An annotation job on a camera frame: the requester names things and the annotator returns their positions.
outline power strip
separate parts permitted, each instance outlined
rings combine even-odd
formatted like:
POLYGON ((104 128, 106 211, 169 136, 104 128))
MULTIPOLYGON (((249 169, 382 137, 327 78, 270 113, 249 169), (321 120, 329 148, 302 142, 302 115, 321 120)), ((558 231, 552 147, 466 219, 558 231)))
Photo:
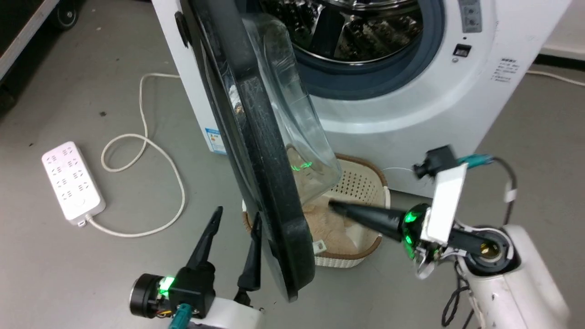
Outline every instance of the power strip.
POLYGON ((83 227, 104 210, 106 202, 75 143, 48 151, 42 162, 67 221, 83 227))

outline label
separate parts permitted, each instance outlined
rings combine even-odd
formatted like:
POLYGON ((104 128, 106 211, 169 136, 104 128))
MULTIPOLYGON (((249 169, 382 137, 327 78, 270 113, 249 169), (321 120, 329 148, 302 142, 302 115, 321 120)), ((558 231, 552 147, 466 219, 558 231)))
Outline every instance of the label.
POLYGON ((515 59, 504 57, 500 59, 498 67, 491 75, 491 80, 502 83, 510 83, 512 78, 518 74, 520 65, 517 65, 515 59))
POLYGON ((211 143, 211 148, 215 153, 226 155, 225 153, 225 146, 223 145, 223 141, 221 139, 221 135, 219 134, 218 130, 205 128, 207 133, 207 138, 211 143))

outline power cord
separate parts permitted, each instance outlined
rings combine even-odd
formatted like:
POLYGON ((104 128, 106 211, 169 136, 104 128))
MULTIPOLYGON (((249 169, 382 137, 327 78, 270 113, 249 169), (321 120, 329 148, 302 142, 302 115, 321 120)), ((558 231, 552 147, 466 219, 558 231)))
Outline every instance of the power cord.
MULTIPOLYGON (((512 166, 510 166, 510 164, 507 163, 504 159, 502 159, 500 157, 492 157, 490 162, 491 163, 493 163, 493 162, 498 163, 500 166, 502 166, 504 168, 504 170, 508 174, 509 186, 506 189, 506 194, 505 194, 505 198, 504 198, 504 201, 507 204, 507 208, 506 208, 506 213, 504 215, 504 221, 503 221, 503 225, 507 225, 510 223, 510 216, 512 215, 512 209, 514 208, 514 201, 516 200, 516 193, 518 190, 518 177, 516 176, 516 173, 514 172, 514 169, 512 168, 512 166)), ((441 317, 441 325, 443 327, 447 327, 449 324, 451 324, 451 321, 453 321, 453 319, 455 318, 455 314, 457 313, 457 307, 459 305, 461 292, 470 289, 469 282, 461 274, 461 271, 459 268, 459 263, 457 260, 455 260, 455 264, 454 264, 453 268, 455 269, 455 275, 457 278, 457 289, 455 289, 455 291, 451 294, 451 298, 449 299, 449 301, 445 305, 445 308, 443 309, 443 314, 441 317), (447 313, 449 312, 449 308, 451 307, 451 304, 453 304, 453 309, 452 309, 449 317, 447 317, 447 313)), ((475 313, 474 310, 471 310, 469 312, 462 329, 467 328, 467 326, 469 325, 469 322, 471 322, 471 319, 473 318, 474 313, 475 313)))
POLYGON ((125 133, 123 135, 117 136, 117 137, 113 138, 112 140, 110 140, 106 144, 106 146, 104 147, 104 150, 102 151, 102 157, 101 157, 102 167, 106 171, 111 172, 111 173, 119 173, 121 171, 124 171, 124 170, 130 168, 133 164, 136 163, 136 161, 138 161, 138 159, 140 159, 140 157, 142 156, 142 153, 144 153, 144 150, 146 149, 146 144, 149 144, 150 146, 157 149, 171 164, 171 167, 173 168, 173 171, 175 172, 175 176, 177 177, 177 181, 179 183, 179 188, 181 189, 181 205, 180 205, 179 210, 177 211, 176 215, 168 223, 162 225, 161 227, 155 228, 155 229, 150 230, 150 231, 142 232, 142 233, 120 233, 120 232, 112 231, 111 229, 105 228, 102 225, 95 222, 91 216, 87 216, 87 218, 86 218, 87 221, 91 225, 93 225, 95 228, 97 228, 98 230, 100 230, 104 233, 107 233, 109 235, 113 235, 115 237, 120 237, 120 238, 140 238, 140 237, 145 237, 147 235, 158 233, 158 232, 168 228, 169 226, 173 225, 177 221, 177 219, 179 219, 179 217, 183 213, 183 209, 185 208, 185 188, 183 186, 183 181, 181 180, 181 176, 179 175, 179 172, 177 170, 177 166, 175 166, 175 163, 173 162, 171 157, 165 151, 163 151, 162 148, 160 148, 158 145, 156 145, 152 140, 150 140, 148 138, 148 126, 146 125, 146 118, 144 117, 144 109, 142 107, 142 87, 144 86, 144 81, 148 77, 180 78, 179 76, 174 75, 174 74, 164 74, 164 73, 149 73, 149 74, 145 74, 142 76, 142 78, 140 79, 138 103, 139 103, 139 108, 140 108, 140 116, 142 117, 142 123, 144 125, 144 136, 138 135, 137 133, 125 133), (105 163, 105 154, 108 151, 108 149, 112 146, 112 144, 114 144, 115 142, 117 142, 118 140, 123 139, 123 138, 141 139, 143 141, 142 148, 140 149, 140 152, 138 152, 136 157, 132 161, 130 161, 126 166, 123 166, 120 168, 111 168, 105 163))
POLYGON ((564 81, 566 83, 580 85, 581 87, 585 87, 585 83, 583 83, 581 81, 571 80, 569 78, 557 76, 556 74, 552 74, 552 73, 548 73, 548 72, 543 72, 543 71, 527 71, 526 73, 527 74, 534 74, 536 76, 545 76, 545 77, 549 77, 549 78, 554 78, 554 79, 557 79, 557 80, 560 80, 560 81, 564 81))

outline gray floor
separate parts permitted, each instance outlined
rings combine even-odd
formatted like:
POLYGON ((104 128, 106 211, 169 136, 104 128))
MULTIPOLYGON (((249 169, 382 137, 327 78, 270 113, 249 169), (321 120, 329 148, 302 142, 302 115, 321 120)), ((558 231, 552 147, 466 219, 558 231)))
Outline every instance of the gray floor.
MULTIPOLYGON (((585 81, 584 73, 546 69, 585 81)), ((155 150, 123 173, 110 174, 99 165, 107 141, 142 132, 138 81, 153 71, 176 72, 150 5, 88 0, 78 25, 56 41, 17 106, 0 118, 2 327, 166 327, 165 320, 130 315, 130 286, 143 272, 174 274, 217 205, 225 212, 211 253, 215 287, 219 296, 235 294, 249 239, 240 222, 238 187, 226 157, 207 151, 179 81, 147 83, 144 102, 150 136, 173 157, 187 185, 188 205, 179 222, 140 239, 79 229, 65 222, 47 182, 40 156, 73 140, 108 203, 98 221, 139 231, 175 213, 177 183, 155 150)), ((480 146, 516 168, 520 191, 512 220, 538 244, 573 310, 571 328, 585 327, 585 314, 579 312, 585 301, 580 284, 585 275, 584 103, 580 87, 526 77, 480 146)), ((137 140, 124 142, 112 165, 125 164, 139 147, 137 140)), ((498 224, 504 183, 496 167, 471 172, 459 217, 470 224, 498 224)), ((416 201, 394 195, 401 206, 416 201)), ((266 309, 266 328, 439 328, 454 285, 450 267, 418 281, 402 247, 387 241, 354 269, 319 268, 293 304, 280 297, 267 270, 262 290, 252 298, 266 309)), ((463 302, 453 328, 461 327, 468 310, 463 302)))

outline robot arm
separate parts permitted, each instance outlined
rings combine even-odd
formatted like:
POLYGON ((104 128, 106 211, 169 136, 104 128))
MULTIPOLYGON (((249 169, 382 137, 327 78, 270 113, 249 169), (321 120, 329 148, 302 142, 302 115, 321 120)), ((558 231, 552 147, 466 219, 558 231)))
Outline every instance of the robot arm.
POLYGON ((480 276, 459 258, 482 328, 567 328, 569 308, 536 246, 517 225, 503 231, 514 244, 518 266, 502 274, 480 276))
POLYGON ((455 159, 448 146, 429 151, 414 172, 419 178, 428 174, 435 179, 432 207, 420 204, 404 213, 338 201, 329 205, 402 242, 420 279, 443 262, 456 262, 482 328, 566 328, 568 306, 523 228, 470 227, 455 220, 466 170, 491 159, 487 155, 455 159))
MULTIPOLYGON (((469 285, 469 297, 482 328, 563 329, 569 309, 526 231, 517 225, 470 227, 455 219, 467 169, 491 157, 455 159, 445 146, 414 166, 419 178, 435 179, 433 206, 408 212, 331 200, 330 208, 370 229, 402 242, 420 279, 444 262, 469 285)), ((130 310, 142 317, 172 317, 169 328, 257 329, 262 313, 250 307, 246 292, 260 289, 261 226, 254 221, 252 243, 233 300, 215 297, 215 268, 207 261, 219 228, 218 208, 187 265, 175 277, 143 274, 130 295, 130 310)))

